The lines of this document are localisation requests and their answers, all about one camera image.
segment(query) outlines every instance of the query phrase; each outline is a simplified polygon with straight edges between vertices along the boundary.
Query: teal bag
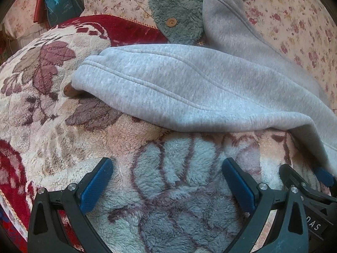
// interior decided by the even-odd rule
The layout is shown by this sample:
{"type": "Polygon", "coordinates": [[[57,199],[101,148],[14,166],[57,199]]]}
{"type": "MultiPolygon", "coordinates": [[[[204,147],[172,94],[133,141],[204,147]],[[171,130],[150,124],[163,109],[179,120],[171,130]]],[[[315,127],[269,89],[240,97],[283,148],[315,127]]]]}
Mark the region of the teal bag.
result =
{"type": "Polygon", "coordinates": [[[47,18],[51,27],[69,19],[79,17],[83,12],[80,0],[44,0],[47,8],[47,18]]]}

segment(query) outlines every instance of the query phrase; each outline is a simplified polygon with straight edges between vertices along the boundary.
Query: floral blanket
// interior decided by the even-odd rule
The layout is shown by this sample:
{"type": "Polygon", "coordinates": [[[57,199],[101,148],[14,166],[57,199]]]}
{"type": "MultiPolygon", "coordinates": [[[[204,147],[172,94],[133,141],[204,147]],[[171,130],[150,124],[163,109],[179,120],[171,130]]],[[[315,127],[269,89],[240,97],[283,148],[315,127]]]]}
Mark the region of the floral blanket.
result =
{"type": "MultiPolygon", "coordinates": [[[[282,189],[278,168],[287,163],[313,188],[326,190],[308,167],[313,158],[288,132],[179,133],[94,96],[63,95],[85,57],[110,46],[166,41],[135,21],[80,17],[1,66],[0,204],[25,239],[37,189],[64,189],[104,156],[114,159],[114,174],[87,216],[113,252],[222,252],[245,218],[221,175],[226,157],[272,188],[282,189]]],[[[65,216],[63,223],[81,249],[65,216]]]]}

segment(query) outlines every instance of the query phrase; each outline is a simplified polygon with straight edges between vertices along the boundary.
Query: wooden button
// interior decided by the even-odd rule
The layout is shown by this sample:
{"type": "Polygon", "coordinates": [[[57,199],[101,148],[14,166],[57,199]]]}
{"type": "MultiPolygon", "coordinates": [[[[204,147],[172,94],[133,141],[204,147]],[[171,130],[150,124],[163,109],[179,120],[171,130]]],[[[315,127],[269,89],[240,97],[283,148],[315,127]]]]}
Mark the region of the wooden button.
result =
{"type": "Polygon", "coordinates": [[[170,18],[166,21],[166,25],[168,27],[174,27],[177,24],[177,20],[175,18],[170,18]]]}
{"type": "Polygon", "coordinates": [[[71,86],[71,82],[68,83],[64,89],[63,89],[63,93],[67,96],[67,97],[76,97],[78,95],[81,95],[82,93],[84,93],[83,90],[76,90],[71,86]]]}

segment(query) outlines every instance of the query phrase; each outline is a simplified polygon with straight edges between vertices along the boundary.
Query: gray sweatshirt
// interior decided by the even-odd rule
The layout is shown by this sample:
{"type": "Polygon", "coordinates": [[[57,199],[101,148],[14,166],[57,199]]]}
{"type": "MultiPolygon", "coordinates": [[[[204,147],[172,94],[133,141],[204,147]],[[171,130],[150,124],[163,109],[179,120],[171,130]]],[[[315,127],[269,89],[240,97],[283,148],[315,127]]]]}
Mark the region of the gray sweatshirt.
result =
{"type": "Polygon", "coordinates": [[[84,60],[72,86],[176,131],[287,129],[314,154],[313,163],[336,174],[337,117],[324,91],[263,40],[243,7],[242,0],[203,0],[211,48],[107,48],[84,60]]]}

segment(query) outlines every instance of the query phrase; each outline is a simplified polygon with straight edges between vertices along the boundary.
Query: blue gripper pad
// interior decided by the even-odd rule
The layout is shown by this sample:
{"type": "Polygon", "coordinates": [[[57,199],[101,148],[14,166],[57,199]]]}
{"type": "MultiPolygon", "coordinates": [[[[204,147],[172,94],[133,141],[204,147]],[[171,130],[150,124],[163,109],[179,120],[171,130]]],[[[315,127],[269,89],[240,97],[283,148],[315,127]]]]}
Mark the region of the blue gripper pad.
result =
{"type": "Polygon", "coordinates": [[[254,194],[245,183],[244,179],[230,163],[229,159],[225,159],[222,163],[222,174],[224,175],[232,194],[239,202],[242,210],[252,214],[256,209],[254,194]]]}
{"type": "Polygon", "coordinates": [[[335,178],[332,174],[327,172],[325,169],[321,167],[316,167],[314,169],[314,173],[317,179],[322,182],[326,187],[332,187],[335,183],[335,178]]]}
{"type": "Polygon", "coordinates": [[[81,195],[80,210],[83,214],[91,212],[103,190],[106,188],[112,173],[114,171],[113,163],[110,159],[106,159],[95,176],[91,179],[81,195]]]}

